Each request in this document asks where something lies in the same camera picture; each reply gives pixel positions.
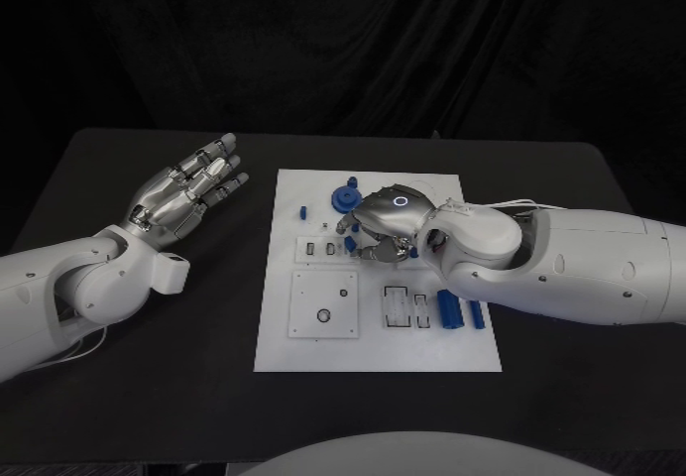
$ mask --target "table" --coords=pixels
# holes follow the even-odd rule
[[[118,223],[139,186],[221,133],[81,131],[15,251]],[[249,461],[335,437],[438,430],[549,450],[686,447],[686,326],[601,327],[492,306],[502,374],[258,374],[275,173],[460,174],[476,203],[630,212],[587,144],[238,134],[251,181],[170,251],[153,293],[84,359],[0,385],[0,462]]]

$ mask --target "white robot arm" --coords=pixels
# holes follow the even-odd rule
[[[399,262],[417,247],[469,300],[590,324],[686,320],[686,228],[600,210],[536,209],[513,218],[497,205],[450,200],[435,208],[394,185],[365,198],[337,231],[360,223],[381,242],[356,250],[362,259]]]
[[[0,258],[0,382],[131,317],[150,289],[183,291],[189,262],[162,249],[247,182],[228,134],[140,188],[120,226]],[[65,304],[59,310],[56,296]]]

